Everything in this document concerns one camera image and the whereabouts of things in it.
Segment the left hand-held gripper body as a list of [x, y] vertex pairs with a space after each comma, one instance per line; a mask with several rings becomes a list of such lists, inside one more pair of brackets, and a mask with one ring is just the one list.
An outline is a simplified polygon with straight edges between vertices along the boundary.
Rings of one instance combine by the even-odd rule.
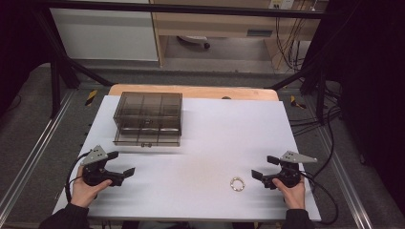
[[110, 172], [105, 169], [108, 159], [106, 153], [100, 145], [96, 145], [80, 163], [83, 167], [82, 177], [86, 184], [96, 186], [104, 180], [110, 179], [111, 186], [120, 186], [124, 180], [124, 175]]

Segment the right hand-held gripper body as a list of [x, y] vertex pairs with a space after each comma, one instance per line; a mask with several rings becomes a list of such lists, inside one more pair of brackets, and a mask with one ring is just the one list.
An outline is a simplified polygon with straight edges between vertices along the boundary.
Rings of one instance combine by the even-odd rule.
[[316, 163], [317, 159], [310, 156], [301, 155], [292, 151], [286, 151], [280, 158], [281, 171], [276, 175], [263, 176], [262, 183], [266, 188], [274, 190], [276, 186], [272, 180], [280, 179], [288, 188], [294, 187], [301, 179], [299, 164]]

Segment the smoky clear drawer box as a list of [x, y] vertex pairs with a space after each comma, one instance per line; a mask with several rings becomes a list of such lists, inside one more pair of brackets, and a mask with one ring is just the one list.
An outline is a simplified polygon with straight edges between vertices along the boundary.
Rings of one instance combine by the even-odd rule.
[[181, 135], [182, 94], [123, 92], [114, 121], [119, 128]]

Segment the person's left hand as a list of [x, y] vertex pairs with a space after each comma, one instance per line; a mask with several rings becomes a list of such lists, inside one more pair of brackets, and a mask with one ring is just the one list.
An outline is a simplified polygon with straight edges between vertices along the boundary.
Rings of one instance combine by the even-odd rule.
[[83, 167], [79, 166], [76, 174], [76, 180], [73, 184], [71, 204], [88, 208], [97, 194], [112, 184], [110, 179], [104, 180], [96, 186], [86, 184], [82, 178]]

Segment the person's right hand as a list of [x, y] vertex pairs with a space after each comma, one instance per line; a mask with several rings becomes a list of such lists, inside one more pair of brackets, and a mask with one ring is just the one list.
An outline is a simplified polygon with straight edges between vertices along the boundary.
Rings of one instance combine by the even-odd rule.
[[300, 181], [291, 188], [288, 188], [280, 179], [274, 178], [272, 180], [276, 188], [283, 194], [285, 203], [288, 209], [306, 209], [305, 205], [305, 182], [301, 177]]

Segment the yellow black tape marker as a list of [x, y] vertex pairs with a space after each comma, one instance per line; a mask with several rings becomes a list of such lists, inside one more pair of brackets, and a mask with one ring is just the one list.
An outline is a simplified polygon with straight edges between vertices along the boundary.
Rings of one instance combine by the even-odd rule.
[[300, 109], [306, 109], [307, 108], [307, 106], [305, 104], [298, 103], [294, 95], [290, 96], [290, 105], [292, 107], [298, 107]]
[[86, 99], [85, 106], [91, 106], [92, 102], [94, 101], [94, 99], [96, 97], [96, 94], [97, 94], [97, 90], [90, 91], [90, 93]]

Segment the white table board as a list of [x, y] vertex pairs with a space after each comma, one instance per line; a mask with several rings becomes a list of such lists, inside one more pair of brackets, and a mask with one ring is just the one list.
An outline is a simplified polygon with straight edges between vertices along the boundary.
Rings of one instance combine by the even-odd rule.
[[102, 191], [92, 219], [270, 221], [283, 219], [277, 190], [251, 176], [279, 172], [267, 156], [297, 146], [280, 101], [198, 99], [183, 101], [179, 147], [117, 146], [113, 120], [117, 97], [101, 102], [82, 150], [117, 151], [107, 169], [136, 168], [119, 187]]

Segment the wooden table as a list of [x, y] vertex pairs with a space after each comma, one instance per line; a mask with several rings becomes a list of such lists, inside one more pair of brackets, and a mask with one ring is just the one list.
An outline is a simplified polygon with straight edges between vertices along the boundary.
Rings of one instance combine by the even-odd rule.
[[273, 90], [252, 89], [244, 87], [203, 87], [180, 85], [136, 85], [116, 84], [111, 87], [109, 95], [121, 95], [123, 92], [142, 93], [179, 93], [186, 98], [215, 98], [230, 97], [238, 100], [267, 100], [278, 101], [278, 94]]

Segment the white cabinet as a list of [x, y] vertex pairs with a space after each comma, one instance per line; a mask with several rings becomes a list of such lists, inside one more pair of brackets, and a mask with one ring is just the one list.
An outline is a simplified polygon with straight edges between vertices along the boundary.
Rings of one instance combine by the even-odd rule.
[[51, 13], [71, 58], [158, 60], [149, 13], [63, 9]]

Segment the black curtain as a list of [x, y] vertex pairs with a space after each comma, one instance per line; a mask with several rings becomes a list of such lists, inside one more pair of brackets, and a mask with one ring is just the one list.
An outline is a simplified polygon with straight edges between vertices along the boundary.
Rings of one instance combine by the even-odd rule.
[[308, 56], [324, 52], [355, 142], [405, 216], [405, 0], [329, 0], [326, 12]]
[[30, 0], [0, 0], [0, 117], [31, 71], [50, 61]]

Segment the office chair base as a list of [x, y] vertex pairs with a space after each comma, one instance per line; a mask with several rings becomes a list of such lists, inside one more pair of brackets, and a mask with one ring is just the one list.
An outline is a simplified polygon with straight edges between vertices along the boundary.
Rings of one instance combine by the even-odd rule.
[[206, 50], [210, 48], [205, 36], [179, 36], [179, 39], [188, 43], [202, 45]]

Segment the light wooden desk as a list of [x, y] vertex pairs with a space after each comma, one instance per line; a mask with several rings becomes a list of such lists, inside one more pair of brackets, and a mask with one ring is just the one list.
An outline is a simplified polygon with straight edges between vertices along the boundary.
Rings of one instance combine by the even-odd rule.
[[[151, 4], [191, 5], [276, 10], [270, 0], [149, 0]], [[291, 10], [324, 10], [323, 0], [294, 0]], [[160, 62], [170, 36], [260, 38], [265, 41], [273, 66], [286, 66], [288, 51], [296, 42], [310, 41], [318, 19], [266, 18], [257, 16], [212, 15], [154, 12], [152, 14]]]

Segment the white power strip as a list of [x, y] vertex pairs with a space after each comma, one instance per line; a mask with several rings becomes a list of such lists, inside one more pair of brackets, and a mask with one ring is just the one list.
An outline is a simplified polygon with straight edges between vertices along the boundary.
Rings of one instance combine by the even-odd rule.
[[276, 10], [290, 10], [294, 0], [270, 0], [268, 7]]

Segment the black frame leg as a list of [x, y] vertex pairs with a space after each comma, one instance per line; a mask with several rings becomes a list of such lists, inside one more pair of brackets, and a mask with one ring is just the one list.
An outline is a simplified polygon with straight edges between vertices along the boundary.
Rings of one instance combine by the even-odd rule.
[[61, 110], [60, 80], [63, 80], [69, 89], [77, 89], [80, 86], [77, 72], [83, 73], [103, 86], [114, 86], [96, 73], [74, 61], [67, 53], [63, 42], [58, 34], [57, 27], [52, 24], [51, 15], [47, 16], [46, 10], [33, 9], [31, 15], [45, 36], [46, 47], [49, 51], [51, 65], [51, 82], [53, 109], [51, 118], [54, 118]]
[[323, 63], [311, 63], [299, 73], [295, 73], [287, 79], [269, 86], [268, 88], [273, 91], [278, 91], [299, 78], [304, 78], [304, 83], [300, 88], [301, 95], [308, 95], [313, 91], [317, 92], [315, 117], [317, 121], [323, 125], [325, 123], [323, 109], [326, 93], [326, 74], [325, 65]]

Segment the black frame crossbar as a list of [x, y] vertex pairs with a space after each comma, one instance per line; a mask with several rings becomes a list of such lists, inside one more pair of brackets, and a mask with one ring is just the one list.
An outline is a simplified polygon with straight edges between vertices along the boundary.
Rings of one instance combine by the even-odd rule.
[[327, 16], [321, 11], [302, 10], [262, 10], [248, 8], [167, 5], [167, 4], [141, 4], [74, 0], [35, 0], [41, 7], [69, 10], [112, 10], [136, 12], [165, 12], [188, 14], [235, 15], [279, 18], [322, 19]]

